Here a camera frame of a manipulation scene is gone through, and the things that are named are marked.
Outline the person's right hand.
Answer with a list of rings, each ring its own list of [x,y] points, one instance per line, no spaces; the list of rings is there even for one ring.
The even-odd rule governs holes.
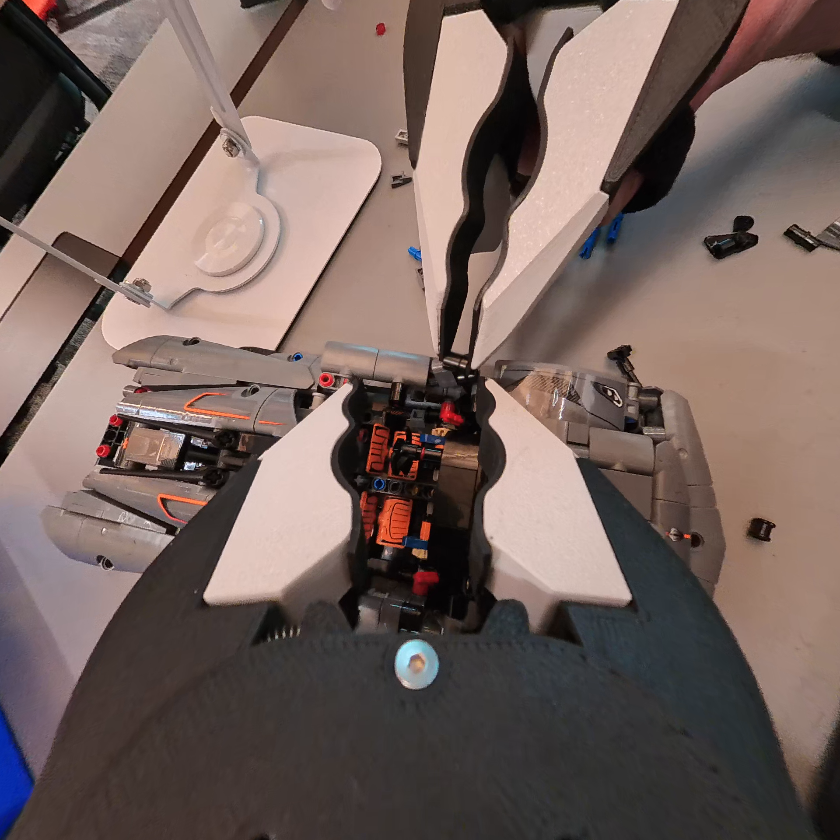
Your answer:
[[[750,1],[728,48],[703,72],[646,150],[623,177],[602,225],[636,213],[668,194],[696,135],[696,112],[718,89],[758,64],[777,58],[838,53],[838,1]]]

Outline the grey orange lego car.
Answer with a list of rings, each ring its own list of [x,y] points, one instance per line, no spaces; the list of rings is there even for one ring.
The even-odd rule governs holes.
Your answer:
[[[105,571],[141,574],[241,473],[343,385],[350,429],[332,467],[353,503],[351,587],[363,634],[474,633],[488,590],[484,499],[505,451],[489,426],[497,383],[598,468],[713,595],[726,552],[711,473],[687,400],[629,378],[518,360],[458,385],[426,355],[329,342],[320,356],[155,336],[113,354],[135,371],[82,488],[42,511],[51,542]]]

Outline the blue storage bin white tag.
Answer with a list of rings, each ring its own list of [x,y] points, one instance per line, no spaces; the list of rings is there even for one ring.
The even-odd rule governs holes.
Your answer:
[[[1,710],[1,834],[17,820],[34,782],[13,730]]]

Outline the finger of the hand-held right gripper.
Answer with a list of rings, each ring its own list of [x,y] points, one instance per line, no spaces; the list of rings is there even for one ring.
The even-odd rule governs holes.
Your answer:
[[[556,52],[539,101],[541,156],[480,294],[470,343],[475,367],[519,325],[604,215],[607,167],[677,6],[619,2]]]
[[[486,222],[490,164],[516,111],[519,57],[484,10],[443,17],[414,167],[427,315],[439,358],[453,349],[469,257]]]

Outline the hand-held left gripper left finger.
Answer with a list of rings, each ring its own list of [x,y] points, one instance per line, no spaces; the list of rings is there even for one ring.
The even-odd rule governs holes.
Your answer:
[[[304,611],[337,603],[351,587],[353,503],[332,466],[349,431],[347,383],[259,459],[203,599],[231,606],[277,602]]]

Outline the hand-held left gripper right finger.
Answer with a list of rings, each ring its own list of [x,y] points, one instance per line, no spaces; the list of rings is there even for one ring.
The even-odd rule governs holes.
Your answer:
[[[572,451],[497,383],[486,386],[496,404],[489,426],[505,451],[484,499],[488,590],[526,608],[627,605],[632,594]]]

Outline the blue lego axle connector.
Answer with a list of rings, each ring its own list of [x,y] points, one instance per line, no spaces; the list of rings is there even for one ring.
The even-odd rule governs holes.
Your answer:
[[[620,213],[614,217],[612,222],[606,226],[596,227],[595,230],[584,241],[583,246],[579,252],[579,257],[582,259],[589,259],[592,257],[595,247],[604,239],[606,246],[612,247],[616,243],[623,225],[624,213]]]

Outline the black office chair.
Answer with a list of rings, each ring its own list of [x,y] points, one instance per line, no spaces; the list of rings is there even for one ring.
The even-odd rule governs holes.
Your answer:
[[[1,11],[1,215],[32,207],[111,91],[21,1]]]

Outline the white book stand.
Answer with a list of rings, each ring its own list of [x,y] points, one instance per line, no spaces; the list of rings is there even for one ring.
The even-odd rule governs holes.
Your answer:
[[[125,302],[104,314],[118,349],[155,334],[277,346],[378,180],[369,141],[262,117],[241,119],[189,2],[163,2],[219,139],[117,284],[2,219],[2,227]]]

